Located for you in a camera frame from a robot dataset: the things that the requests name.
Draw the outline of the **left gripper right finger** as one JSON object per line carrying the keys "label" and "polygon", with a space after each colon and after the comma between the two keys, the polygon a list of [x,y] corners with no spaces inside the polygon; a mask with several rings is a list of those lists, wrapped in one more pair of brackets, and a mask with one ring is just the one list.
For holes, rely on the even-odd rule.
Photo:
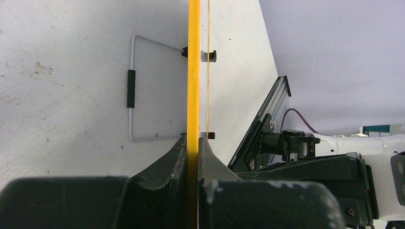
{"label": "left gripper right finger", "polygon": [[306,181],[246,181],[199,140],[198,223],[201,229],[343,229],[331,192]]}

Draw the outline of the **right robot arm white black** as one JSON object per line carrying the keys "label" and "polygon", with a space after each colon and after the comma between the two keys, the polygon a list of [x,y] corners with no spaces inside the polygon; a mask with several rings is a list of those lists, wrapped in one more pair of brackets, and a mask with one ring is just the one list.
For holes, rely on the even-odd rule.
{"label": "right robot arm white black", "polygon": [[338,200],[351,228],[384,220],[405,226],[405,129],[367,127],[354,135],[322,135],[280,128],[271,117],[254,133],[244,163],[257,178],[322,183]]}

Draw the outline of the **yellow framed whiteboard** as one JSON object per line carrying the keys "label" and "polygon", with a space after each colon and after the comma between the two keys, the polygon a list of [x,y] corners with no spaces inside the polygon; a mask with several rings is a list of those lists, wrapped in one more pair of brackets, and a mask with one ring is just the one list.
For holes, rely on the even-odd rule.
{"label": "yellow framed whiteboard", "polygon": [[187,63],[187,228],[198,228],[199,138],[207,133],[210,2],[191,0],[188,9]]}

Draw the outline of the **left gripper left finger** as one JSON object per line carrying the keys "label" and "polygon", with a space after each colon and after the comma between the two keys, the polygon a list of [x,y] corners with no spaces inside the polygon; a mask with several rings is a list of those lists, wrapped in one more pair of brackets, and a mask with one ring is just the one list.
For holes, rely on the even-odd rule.
{"label": "left gripper left finger", "polygon": [[133,177],[28,177],[0,193],[3,229],[184,229],[186,138]]}

